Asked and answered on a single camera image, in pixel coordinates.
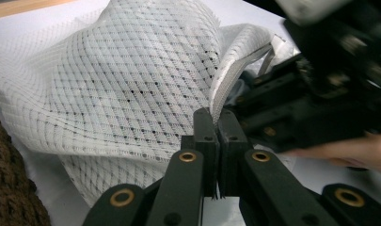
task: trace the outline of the mesh bag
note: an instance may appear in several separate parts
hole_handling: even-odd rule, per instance
[[[0,44],[0,106],[12,133],[59,154],[93,204],[110,186],[161,178],[193,112],[219,115],[239,75],[230,67],[270,40],[250,24],[220,28],[199,1],[112,0]]]

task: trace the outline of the brown knitted textile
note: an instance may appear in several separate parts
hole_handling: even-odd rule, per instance
[[[0,226],[50,225],[35,184],[25,174],[24,161],[0,123]]]

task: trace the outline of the wooden edge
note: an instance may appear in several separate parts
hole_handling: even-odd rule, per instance
[[[6,3],[0,3],[0,17],[5,17],[39,8],[48,8],[72,1],[74,0],[15,0]]]

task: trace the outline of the white table surface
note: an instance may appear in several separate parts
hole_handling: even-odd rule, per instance
[[[281,26],[282,19],[263,9],[241,0],[202,0],[202,2],[216,14],[221,25],[241,23],[261,25],[268,27],[284,39],[290,40]],[[51,8],[0,18],[0,41],[20,37],[61,21],[71,20],[76,15],[106,6],[107,3],[108,0],[77,0]],[[13,143],[24,158],[28,176],[38,187],[38,195],[49,211],[52,225],[81,225],[89,207],[70,181],[58,157],[30,152],[14,137]],[[293,174],[305,187],[318,193],[327,184],[344,183],[356,186],[381,201],[381,175],[372,171],[356,172],[330,166],[321,160],[297,159]],[[206,199],[204,225],[244,225],[237,203],[238,199],[235,198],[223,201]]]

